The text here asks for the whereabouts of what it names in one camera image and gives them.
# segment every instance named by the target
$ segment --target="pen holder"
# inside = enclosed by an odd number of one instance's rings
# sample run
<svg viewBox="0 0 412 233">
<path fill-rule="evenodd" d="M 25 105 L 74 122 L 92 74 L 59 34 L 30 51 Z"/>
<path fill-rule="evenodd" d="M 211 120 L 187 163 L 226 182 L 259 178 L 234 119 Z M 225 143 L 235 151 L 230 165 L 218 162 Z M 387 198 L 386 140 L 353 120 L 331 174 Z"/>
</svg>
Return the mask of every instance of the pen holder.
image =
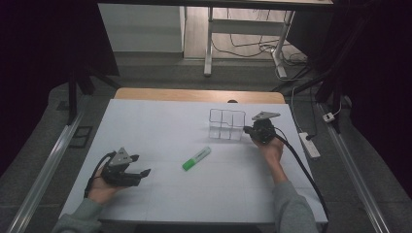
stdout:
<svg viewBox="0 0 412 233">
<path fill-rule="evenodd" d="M 238 140 L 245 126 L 245 112 L 211 109 L 209 114 L 209 138 Z"/>
</svg>

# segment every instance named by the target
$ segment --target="human arm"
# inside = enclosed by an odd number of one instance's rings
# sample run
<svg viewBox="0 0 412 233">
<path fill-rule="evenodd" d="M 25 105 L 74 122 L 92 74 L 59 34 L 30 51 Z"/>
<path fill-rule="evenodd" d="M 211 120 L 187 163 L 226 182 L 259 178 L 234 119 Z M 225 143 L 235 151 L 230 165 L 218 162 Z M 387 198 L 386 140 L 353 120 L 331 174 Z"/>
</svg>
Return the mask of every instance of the human arm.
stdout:
<svg viewBox="0 0 412 233">
<path fill-rule="evenodd" d="M 98 217 L 103 210 L 104 204 L 125 187 L 112 186 L 100 177 L 102 169 L 99 169 L 88 193 L 78 209 L 72 214 L 64 214 L 54 226 L 52 233 L 57 232 L 98 232 L 101 223 Z"/>
<path fill-rule="evenodd" d="M 263 145 L 254 141 L 263 155 L 272 175 L 275 187 L 275 224 L 278 233 L 318 232 L 315 218 L 306 199 L 300 196 L 288 180 L 280 163 L 283 143 L 275 138 Z"/>
</svg>

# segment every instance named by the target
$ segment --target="green marker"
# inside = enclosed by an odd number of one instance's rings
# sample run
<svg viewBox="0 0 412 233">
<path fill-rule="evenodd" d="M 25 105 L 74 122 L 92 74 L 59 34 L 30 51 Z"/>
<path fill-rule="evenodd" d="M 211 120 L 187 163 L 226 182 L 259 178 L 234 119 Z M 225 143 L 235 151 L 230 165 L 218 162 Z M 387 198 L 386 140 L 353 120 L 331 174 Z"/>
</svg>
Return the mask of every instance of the green marker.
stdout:
<svg viewBox="0 0 412 233">
<path fill-rule="evenodd" d="M 190 169 L 194 164 L 198 163 L 200 160 L 202 160 L 206 155 L 208 155 L 212 150 L 209 147 L 204 148 L 201 150 L 199 153 L 197 153 L 194 157 L 189 159 L 186 163 L 182 165 L 183 169 L 187 171 Z"/>
</svg>

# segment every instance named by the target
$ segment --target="person's left hand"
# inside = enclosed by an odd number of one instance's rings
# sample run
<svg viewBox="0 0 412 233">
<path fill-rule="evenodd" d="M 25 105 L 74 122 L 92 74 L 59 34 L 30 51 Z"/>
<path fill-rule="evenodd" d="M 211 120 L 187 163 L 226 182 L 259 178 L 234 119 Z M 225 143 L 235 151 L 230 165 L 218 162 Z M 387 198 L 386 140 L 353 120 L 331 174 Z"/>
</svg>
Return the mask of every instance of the person's left hand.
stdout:
<svg viewBox="0 0 412 233">
<path fill-rule="evenodd" d="M 91 190 L 88 193 L 88 199 L 104 205 L 120 190 L 125 189 L 124 186 L 113 186 L 106 183 L 100 174 L 102 173 L 102 168 L 100 168 L 94 175 L 94 181 L 91 185 Z"/>
</svg>

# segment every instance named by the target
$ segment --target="gray sweatshirt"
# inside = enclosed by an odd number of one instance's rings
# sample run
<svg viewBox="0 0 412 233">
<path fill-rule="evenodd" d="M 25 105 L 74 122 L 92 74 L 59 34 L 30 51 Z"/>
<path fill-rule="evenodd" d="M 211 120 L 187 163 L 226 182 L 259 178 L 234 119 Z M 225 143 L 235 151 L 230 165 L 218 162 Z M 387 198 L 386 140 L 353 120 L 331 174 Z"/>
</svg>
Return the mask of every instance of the gray sweatshirt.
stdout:
<svg viewBox="0 0 412 233">
<path fill-rule="evenodd" d="M 273 189 L 275 199 L 275 225 L 278 233 L 315 233 L 315 218 L 306 199 L 297 194 L 292 183 L 277 183 Z M 103 206 L 85 198 L 72 215 L 63 215 L 52 233 L 98 232 L 101 223 L 97 220 Z"/>
</svg>

